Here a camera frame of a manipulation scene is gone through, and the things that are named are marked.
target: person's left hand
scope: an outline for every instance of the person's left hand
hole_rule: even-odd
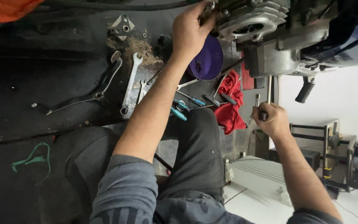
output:
[[[190,62],[202,49],[206,36],[216,23],[216,14],[212,14],[201,26],[199,16],[207,1],[199,2],[178,15],[173,22],[173,55],[188,59]]]

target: purple bowl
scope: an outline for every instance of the purple bowl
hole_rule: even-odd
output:
[[[218,39],[208,35],[204,46],[197,56],[190,62],[187,71],[201,80],[215,79],[222,70],[223,51]]]

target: white radiator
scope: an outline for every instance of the white radiator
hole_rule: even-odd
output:
[[[226,164],[226,180],[284,205],[292,206],[282,166],[279,163],[246,156]]]

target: grey sweatshirt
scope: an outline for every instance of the grey sweatshirt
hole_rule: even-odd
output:
[[[98,187],[91,224],[251,223],[198,191],[178,192],[157,201],[152,164],[132,156],[113,155]],[[300,209],[287,223],[341,224],[341,221],[323,212]]]

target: blue screwdriver handle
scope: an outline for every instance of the blue screwdriver handle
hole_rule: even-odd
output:
[[[192,99],[191,99],[191,101],[193,101],[193,103],[195,103],[195,104],[198,104],[199,106],[203,106],[203,105],[205,105],[205,103],[204,103],[204,102],[199,101],[199,100],[197,100],[196,98],[192,98]]]
[[[187,117],[185,115],[183,115],[181,112],[179,112],[178,110],[174,109],[173,107],[171,107],[171,112],[177,116],[179,119],[182,119],[184,121],[187,120]]]

